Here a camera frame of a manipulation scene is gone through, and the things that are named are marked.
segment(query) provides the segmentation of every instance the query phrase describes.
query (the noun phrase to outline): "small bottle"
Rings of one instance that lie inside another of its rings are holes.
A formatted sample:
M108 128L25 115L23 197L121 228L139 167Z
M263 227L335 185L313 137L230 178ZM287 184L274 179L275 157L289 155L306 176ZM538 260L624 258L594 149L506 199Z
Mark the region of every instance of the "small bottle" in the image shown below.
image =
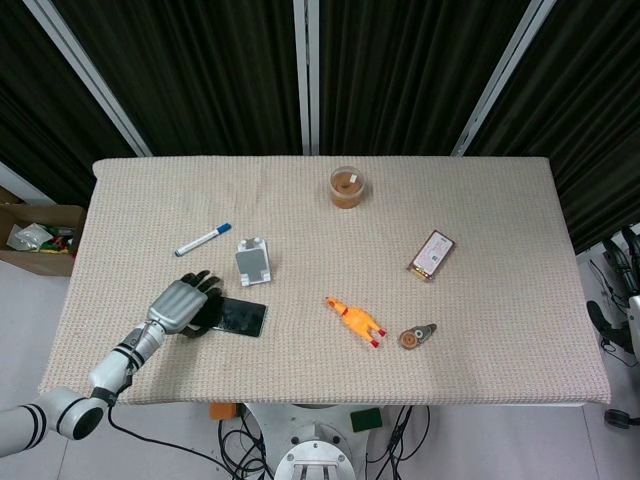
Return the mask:
M360 203L365 187L364 175L353 167L336 168L331 174L331 201L338 208L353 208Z

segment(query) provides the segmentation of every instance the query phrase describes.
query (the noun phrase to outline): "box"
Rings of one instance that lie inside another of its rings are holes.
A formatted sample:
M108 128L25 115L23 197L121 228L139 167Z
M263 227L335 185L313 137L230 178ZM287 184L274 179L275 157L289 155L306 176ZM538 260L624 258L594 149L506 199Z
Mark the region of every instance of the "box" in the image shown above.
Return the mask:
M0 205L0 260L38 275L70 277L85 218L85 209L73 205ZM13 225L26 227L32 223L75 227L76 235L70 253L19 252L7 246Z

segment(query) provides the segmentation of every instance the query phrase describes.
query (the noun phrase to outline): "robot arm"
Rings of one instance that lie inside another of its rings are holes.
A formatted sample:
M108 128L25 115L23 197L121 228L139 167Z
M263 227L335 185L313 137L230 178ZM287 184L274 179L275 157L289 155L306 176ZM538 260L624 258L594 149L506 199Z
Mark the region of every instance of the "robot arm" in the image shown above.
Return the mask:
M80 440L98 426L106 408L132 384L133 375L160 348L166 335L184 331L208 298L221 294L208 271L176 280L153 302L138 325L89 374L90 398L58 387L33 403L0 412L0 458L38 445L49 430Z

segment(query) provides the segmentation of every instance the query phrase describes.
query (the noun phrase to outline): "label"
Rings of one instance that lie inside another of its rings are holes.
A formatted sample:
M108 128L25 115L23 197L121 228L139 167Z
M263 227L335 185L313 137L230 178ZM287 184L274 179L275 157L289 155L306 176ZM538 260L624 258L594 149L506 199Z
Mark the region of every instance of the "label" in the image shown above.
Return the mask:
M439 232L434 232L416 256L413 264L424 270L427 275L433 275L451 247L453 247L451 240Z

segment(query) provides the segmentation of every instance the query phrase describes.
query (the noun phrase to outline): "green object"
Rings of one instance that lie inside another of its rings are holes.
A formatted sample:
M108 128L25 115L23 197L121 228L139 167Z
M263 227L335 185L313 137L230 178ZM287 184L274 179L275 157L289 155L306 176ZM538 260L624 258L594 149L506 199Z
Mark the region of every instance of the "green object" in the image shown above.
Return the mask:
M380 428L382 426L382 415L378 407L360 410L351 413L351 427L354 433Z

